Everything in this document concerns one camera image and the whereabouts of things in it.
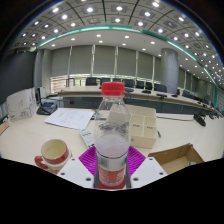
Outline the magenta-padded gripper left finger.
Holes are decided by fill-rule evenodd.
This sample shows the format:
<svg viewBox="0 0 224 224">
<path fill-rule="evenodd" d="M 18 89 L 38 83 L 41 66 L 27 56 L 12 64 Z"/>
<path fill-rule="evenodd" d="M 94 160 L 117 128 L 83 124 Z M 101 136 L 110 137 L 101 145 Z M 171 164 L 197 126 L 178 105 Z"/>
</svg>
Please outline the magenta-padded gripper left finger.
<svg viewBox="0 0 224 224">
<path fill-rule="evenodd" d="M 95 147 L 86 150 L 79 158 L 70 158 L 58 176 L 84 188 L 94 186 L 97 169 Z"/>
</svg>

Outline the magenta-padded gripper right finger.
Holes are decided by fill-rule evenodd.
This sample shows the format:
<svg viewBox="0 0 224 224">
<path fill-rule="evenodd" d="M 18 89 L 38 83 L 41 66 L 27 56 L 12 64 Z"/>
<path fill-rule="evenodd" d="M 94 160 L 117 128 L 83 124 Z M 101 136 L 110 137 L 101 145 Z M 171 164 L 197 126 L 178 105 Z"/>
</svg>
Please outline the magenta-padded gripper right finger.
<svg viewBox="0 0 224 224">
<path fill-rule="evenodd" d="M 145 157 L 134 147 L 129 147 L 126 168 L 127 188 L 140 188 L 166 175 L 154 157 Z"/>
</svg>

